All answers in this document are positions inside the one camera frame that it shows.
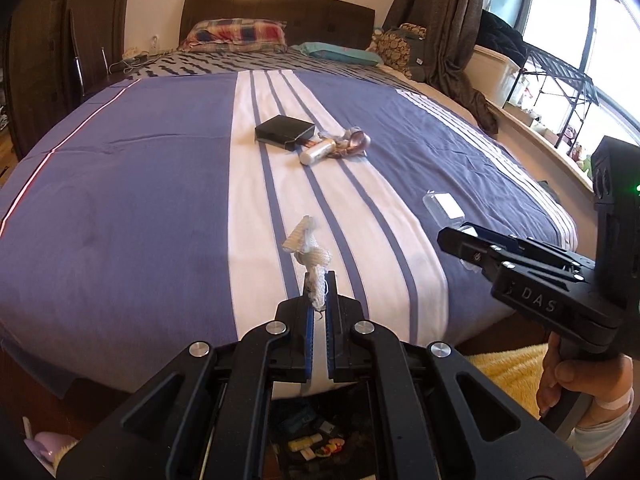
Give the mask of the person's right hand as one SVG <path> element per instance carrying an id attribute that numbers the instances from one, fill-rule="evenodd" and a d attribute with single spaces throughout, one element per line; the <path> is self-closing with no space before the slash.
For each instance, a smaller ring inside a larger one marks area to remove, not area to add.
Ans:
<path id="1" fill-rule="evenodd" d="M 599 362 L 560 358 L 560 337 L 552 333 L 542 362 L 542 376 L 536 394 L 541 415 L 558 404 L 563 392 L 580 392 L 592 396 L 590 407 L 577 426 L 593 427 L 610 422 L 632 404 L 634 364 L 621 354 Z"/>

